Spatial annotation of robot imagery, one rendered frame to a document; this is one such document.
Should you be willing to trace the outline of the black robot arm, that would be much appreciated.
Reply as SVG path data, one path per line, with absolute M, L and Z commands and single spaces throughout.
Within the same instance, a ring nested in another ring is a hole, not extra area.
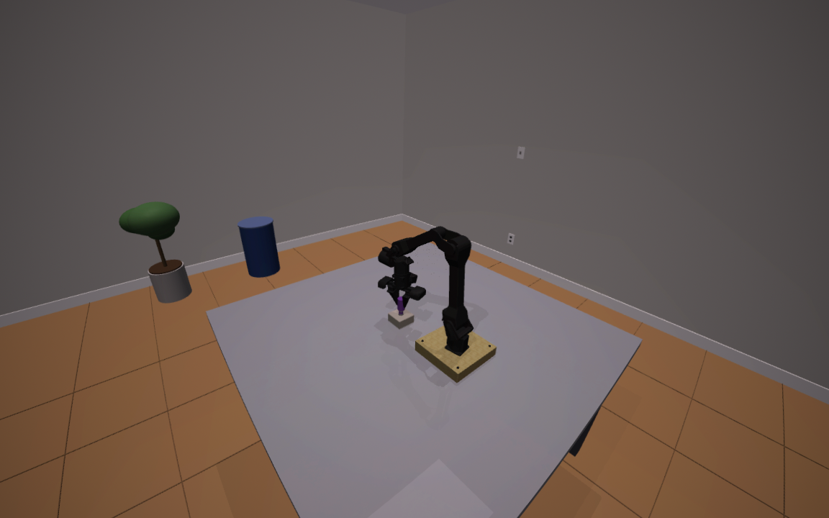
M 383 247 L 378 260 L 389 268 L 394 268 L 395 274 L 404 275 L 410 272 L 409 255 L 413 250 L 429 242 L 435 244 L 445 253 L 446 261 L 450 263 L 450 306 L 442 309 L 442 320 L 446 329 L 446 350 L 457 356 L 463 356 L 469 350 L 469 333 L 473 332 L 473 325 L 469 321 L 467 309 L 464 306 L 465 263 L 471 253 L 471 241 L 467 236 L 451 232 L 446 227 L 433 227 L 429 232 L 419 234 L 414 238 L 396 240 L 391 248 Z

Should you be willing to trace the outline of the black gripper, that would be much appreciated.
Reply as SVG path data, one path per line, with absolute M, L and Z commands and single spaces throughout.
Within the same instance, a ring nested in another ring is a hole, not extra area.
M 388 293 L 394 299 L 394 302 L 397 305 L 397 298 L 400 297 L 400 291 L 405 291 L 405 295 L 402 296 L 402 301 L 404 302 L 404 308 L 408 303 L 409 299 L 419 299 L 423 298 L 427 291 L 423 286 L 409 286 L 409 278 L 411 272 L 404 275 L 395 274 L 392 275 L 392 278 L 388 276 L 384 276 L 378 282 L 378 288 L 385 289 L 388 286 Z

